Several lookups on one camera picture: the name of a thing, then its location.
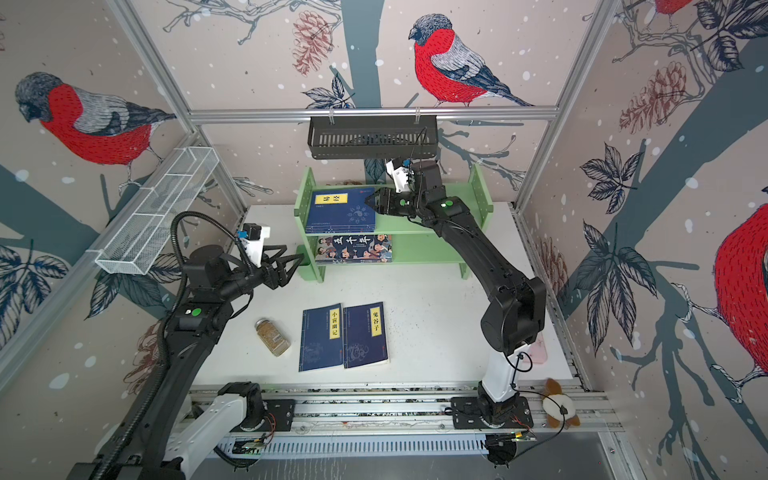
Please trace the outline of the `colourful illustrated large book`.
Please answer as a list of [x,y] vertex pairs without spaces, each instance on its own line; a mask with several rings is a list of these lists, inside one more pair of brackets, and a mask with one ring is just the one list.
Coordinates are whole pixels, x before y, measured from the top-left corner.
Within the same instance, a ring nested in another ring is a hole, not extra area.
[[389,263],[393,260],[391,235],[335,235],[318,237],[312,248],[318,264]]

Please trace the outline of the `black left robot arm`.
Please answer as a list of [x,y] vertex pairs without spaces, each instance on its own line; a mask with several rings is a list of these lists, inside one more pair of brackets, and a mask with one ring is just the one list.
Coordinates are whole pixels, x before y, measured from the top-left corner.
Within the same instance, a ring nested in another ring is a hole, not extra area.
[[157,362],[112,437],[93,461],[72,467],[71,479],[189,479],[225,434],[236,427],[256,429],[267,418],[259,385],[231,382],[180,436],[172,435],[193,380],[238,314],[234,301],[251,298],[259,286],[286,286],[304,261],[303,254],[290,254],[284,245],[266,244],[267,230],[257,224],[228,232],[237,256],[219,245],[184,256],[178,226],[188,217],[227,230],[200,212],[173,218],[170,241],[181,280],[175,303],[157,330]]

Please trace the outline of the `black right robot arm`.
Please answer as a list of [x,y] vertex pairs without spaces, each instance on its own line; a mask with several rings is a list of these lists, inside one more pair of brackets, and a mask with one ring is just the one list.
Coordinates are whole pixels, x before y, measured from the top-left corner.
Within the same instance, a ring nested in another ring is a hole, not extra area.
[[458,196],[447,193],[435,160],[395,158],[386,163],[393,187],[381,187],[366,199],[376,213],[405,217],[431,229],[450,245],[476,276],[489,305],[480,320],[494,351],[478,388],[478,403],[500,409],[518,395],[520,361],[545,327],[546,287],[527,277],[493,245]]

